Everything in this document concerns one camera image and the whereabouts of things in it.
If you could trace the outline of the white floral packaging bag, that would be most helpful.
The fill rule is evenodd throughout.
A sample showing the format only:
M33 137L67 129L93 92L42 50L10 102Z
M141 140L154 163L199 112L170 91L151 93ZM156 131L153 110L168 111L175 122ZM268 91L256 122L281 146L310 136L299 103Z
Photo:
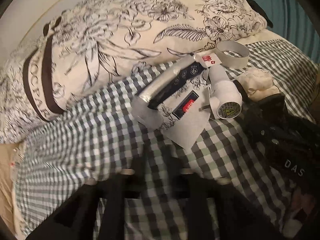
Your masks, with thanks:
M198 54L187 55L154 78L132 100L132 115L190 149L209 121L208 67Z

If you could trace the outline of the crumpled white tissue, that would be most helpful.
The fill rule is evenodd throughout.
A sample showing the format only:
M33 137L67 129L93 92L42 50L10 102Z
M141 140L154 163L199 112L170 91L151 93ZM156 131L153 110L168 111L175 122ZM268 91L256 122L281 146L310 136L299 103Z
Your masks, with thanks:
M237 77L237 81L253 101L260 101L268 96L280 93L278 87L273 83L273 76L268 70L255 67L248 68Z

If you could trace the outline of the checkered gingham cloth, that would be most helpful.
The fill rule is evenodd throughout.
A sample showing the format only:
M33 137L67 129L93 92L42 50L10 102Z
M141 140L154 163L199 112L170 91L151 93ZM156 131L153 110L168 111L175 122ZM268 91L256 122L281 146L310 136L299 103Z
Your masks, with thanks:
M245 135L242 117L209 121L185 150L131 115L134 95L168 68L160 64L108 85L27 136L15 182L22 236L28 237L87 179L106 180L129 167L144 146L149 147L146 189L138 199L125 201L126 239L187 238L185 201L172 196L166 146L200 176L229 178L281 233L295 184L267 164L263 145Z

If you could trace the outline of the white roll with yellow label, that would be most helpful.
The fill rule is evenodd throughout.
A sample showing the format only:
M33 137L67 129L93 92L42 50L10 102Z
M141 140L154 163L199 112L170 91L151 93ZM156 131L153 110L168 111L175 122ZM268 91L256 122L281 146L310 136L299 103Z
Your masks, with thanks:
M234 119L242 110L242 96L220 64L209 68L209 105L215 119Z

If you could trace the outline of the white tape roll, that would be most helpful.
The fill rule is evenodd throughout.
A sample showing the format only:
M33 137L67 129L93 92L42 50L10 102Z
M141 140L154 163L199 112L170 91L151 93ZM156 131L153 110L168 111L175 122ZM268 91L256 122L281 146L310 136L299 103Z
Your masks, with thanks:
M249 50L238 42L221 41L216 44L215 53L224 67L232 69L244 69L247 67Z

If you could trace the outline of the small red white sachet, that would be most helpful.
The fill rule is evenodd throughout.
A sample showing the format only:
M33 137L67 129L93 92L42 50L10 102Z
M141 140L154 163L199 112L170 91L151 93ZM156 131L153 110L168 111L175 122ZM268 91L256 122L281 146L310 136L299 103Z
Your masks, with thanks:
M210 68L216 64L221 64L221 60L215 53L196 53L194 56L195 61L200 63L204 68Z

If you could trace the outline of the teal curtain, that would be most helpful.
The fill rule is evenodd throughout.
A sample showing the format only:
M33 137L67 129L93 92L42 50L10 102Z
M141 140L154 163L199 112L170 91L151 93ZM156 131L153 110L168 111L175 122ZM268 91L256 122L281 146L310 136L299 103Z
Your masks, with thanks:
M273 23L271 31L319 63L319 35L297 0L254 0Z

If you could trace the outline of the black garment on bed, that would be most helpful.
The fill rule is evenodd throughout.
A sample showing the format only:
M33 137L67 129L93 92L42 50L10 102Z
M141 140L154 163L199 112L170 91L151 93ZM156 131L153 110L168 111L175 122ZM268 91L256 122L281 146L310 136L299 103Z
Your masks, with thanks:
M267 22L267 26L270 28L273 28L272 21L268 18L266 12L263 10L263 8L254 0L246 0L247 3L250 5L250 7L257 13L259 13Z

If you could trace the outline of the floral white duvet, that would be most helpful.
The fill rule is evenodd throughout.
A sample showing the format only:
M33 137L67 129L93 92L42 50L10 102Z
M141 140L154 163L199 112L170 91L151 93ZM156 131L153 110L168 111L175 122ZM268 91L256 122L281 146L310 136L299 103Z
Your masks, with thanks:
M246 0L83 0L1 67L1 143L22 141L81 98L144 67L266 26Z

